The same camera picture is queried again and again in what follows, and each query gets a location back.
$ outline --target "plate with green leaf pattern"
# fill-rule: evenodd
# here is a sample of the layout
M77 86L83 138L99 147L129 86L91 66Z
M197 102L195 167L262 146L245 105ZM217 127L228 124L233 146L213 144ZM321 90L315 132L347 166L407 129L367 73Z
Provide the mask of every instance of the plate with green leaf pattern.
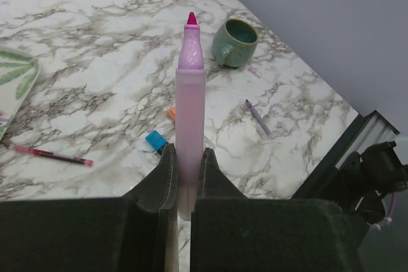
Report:
M39 73L40 67L34 57L0 47L0 140Z

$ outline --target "red pen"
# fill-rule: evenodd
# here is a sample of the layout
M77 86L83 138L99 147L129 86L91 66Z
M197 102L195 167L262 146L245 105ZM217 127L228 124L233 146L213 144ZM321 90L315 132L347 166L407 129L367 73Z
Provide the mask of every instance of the red pen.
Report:
M33 149L33 148L15 146L13 149L14 151L20 152L20 153L29 153L29 154L33 154L36 156L48 157L49 159L57 159L59 161L73 162L74 164L86 165L88 167L91 167L94 164L94 162L91 161L90 159L81 159L79 157L57 154L57 153L52 153L52 152Z

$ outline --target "pink marker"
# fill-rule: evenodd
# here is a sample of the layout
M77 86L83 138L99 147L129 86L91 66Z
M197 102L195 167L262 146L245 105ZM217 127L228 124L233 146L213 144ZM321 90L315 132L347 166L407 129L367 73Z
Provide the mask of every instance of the pink marker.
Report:
M178 215L191 219L204 146L205 77L200 27L191 12L176 69Z

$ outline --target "green mug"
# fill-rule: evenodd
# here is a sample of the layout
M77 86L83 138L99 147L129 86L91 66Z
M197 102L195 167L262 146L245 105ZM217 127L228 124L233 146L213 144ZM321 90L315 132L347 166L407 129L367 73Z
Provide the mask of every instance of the green mug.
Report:
M218 29L212 42L212 54L218 64L240 67L254 55L258 34L239 19L227 20Z

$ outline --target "blue marker cap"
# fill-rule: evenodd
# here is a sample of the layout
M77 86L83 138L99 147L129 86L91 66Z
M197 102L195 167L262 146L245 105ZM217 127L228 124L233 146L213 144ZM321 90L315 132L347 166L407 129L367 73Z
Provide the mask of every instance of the blue marker cap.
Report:
M146 140L155 151L158 151L161 147L168 143L156 130L150 132L149 135L146 136Z

